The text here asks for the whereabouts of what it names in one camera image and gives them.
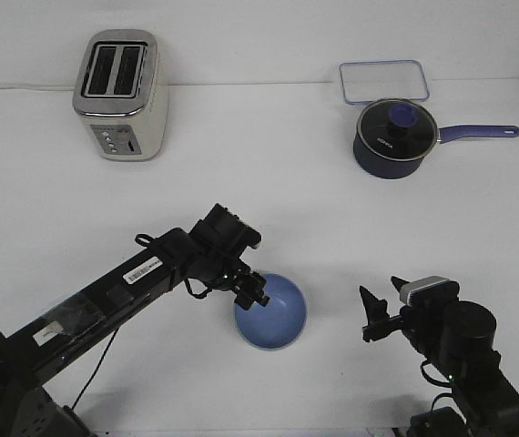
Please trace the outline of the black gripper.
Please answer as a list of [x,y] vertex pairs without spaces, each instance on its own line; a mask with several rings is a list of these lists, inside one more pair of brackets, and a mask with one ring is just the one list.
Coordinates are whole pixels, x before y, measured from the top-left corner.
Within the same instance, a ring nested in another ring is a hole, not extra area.
[[198,246],[198,252],[189,276],[207,287],[197,295],[199,299],[211,290],[232,291],[234,302],[248,310],[253,303],[266,306],[269,297],[263,290],[266,279],[241,259],[248,248],[241,251],[236,247],[238,219],[217,203],[195,224],[188,235]]
[[[406,301],[402,289],[408,281],[391,276],[391,283],[400,301]],[[398,315],[391,317],[386,300],[376,298],[364,286],[359,287],[359,293],[368,321],[362,328],[364,341],[381,340],[400,331],[433,364],[497,363],[493,348],[497,321],[486,307],[456,298],[421,308],[405,305]]]

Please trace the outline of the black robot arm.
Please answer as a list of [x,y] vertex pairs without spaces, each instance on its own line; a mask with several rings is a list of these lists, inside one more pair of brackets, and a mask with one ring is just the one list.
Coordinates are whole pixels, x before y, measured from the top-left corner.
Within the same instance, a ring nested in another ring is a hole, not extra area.
[[174,228],[10,336],[0,331],[0,436],[90,436],[72,408],[44,388],[110,333],[158,297],[190,280],[207,291],[232,291],[248,310],[269,298],[266,280],[241,260],[261,235],[221,205],[186,232]]
[[501,355],[493,347],[495,316],[484,306],[459,297],[458,282],[431,276],[415,281],[392,277],[402,307],[389,315],[386,300],[359,288],[367,323],[364,341],[400,332],[420,353],[423,366],[441,375],[442,398],[453,407],[432,406],[410,419],[407,436],[519,436],[519,393],[500,369]]

